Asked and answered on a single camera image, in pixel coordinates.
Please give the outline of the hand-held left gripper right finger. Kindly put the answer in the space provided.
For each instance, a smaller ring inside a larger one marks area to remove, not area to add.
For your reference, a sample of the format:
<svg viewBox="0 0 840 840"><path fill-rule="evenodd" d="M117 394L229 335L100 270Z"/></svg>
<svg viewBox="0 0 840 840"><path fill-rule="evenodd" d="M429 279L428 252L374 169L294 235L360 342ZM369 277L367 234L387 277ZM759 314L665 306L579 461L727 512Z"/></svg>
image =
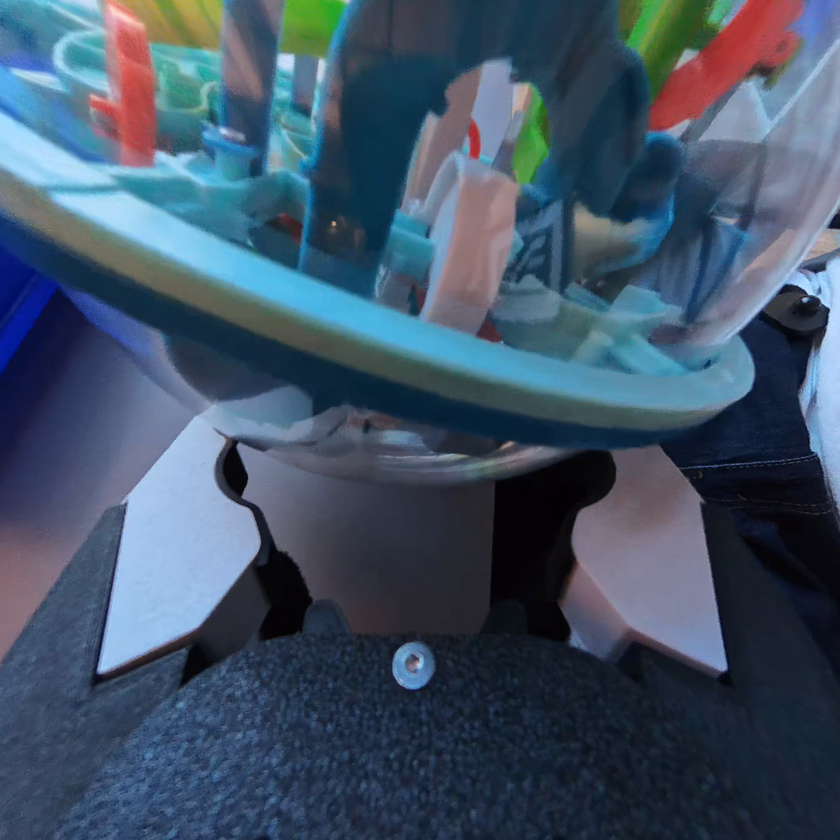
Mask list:
<svg viewBox="0 0 840 840"><path fill-rule="evenodd" d="M700 497L661 448L586 451L495 485L492 630L617 663L728 667Z"/></svg>

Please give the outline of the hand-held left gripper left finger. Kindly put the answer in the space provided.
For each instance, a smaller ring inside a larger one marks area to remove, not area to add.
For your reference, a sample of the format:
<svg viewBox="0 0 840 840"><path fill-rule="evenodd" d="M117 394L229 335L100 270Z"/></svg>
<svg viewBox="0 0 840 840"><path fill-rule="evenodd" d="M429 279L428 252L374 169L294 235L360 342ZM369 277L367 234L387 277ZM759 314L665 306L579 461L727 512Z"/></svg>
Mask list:
<svg viewBox="0 0 840 840"><path fill-rule="evenodd" d="M183 652L190 679L301 630L312 597L248 480L238 444L198 417L126 496L97 677Z"/></svg>

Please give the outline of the clear maze ball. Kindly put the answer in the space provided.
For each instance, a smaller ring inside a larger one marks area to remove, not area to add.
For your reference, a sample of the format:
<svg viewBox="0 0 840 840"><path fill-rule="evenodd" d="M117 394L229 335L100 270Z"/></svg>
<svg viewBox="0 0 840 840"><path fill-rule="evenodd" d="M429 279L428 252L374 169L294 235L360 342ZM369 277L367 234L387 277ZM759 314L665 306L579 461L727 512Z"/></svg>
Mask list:
<svg viewBox="0 0 840 840"><path fill-rule="evenodd" d="M2 245L214 431L657 445L838 213L838 2L2 2Z"/></svg>

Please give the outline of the person's white shirt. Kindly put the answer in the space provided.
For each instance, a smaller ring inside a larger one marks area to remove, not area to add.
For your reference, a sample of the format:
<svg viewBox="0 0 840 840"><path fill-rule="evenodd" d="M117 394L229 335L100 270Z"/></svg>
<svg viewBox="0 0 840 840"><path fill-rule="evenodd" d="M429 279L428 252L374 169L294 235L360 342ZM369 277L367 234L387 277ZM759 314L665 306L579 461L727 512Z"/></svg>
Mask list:
<svg viewBox="0 0 840 840"><path fill-rule="evenodd" d="M794 277L828 308L826 327L814 340L800 388L800 406L812 452L818 457L826 489L839 507L839 257L819 272Z"/></svg>

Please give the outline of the person's blue jeans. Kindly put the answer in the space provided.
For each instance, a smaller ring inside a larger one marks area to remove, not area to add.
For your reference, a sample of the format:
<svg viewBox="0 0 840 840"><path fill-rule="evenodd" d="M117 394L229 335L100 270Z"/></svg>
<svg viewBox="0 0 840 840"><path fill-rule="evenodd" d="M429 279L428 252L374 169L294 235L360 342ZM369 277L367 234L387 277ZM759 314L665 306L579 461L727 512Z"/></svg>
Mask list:
<svg viewBox="0 0 840 840"><path fill-rule="evenodd" d="M837 673L838 519L799 400L812 342L761 318L742 338L755 365L750 393L664 451L703 501L730 510Z"/></svg>

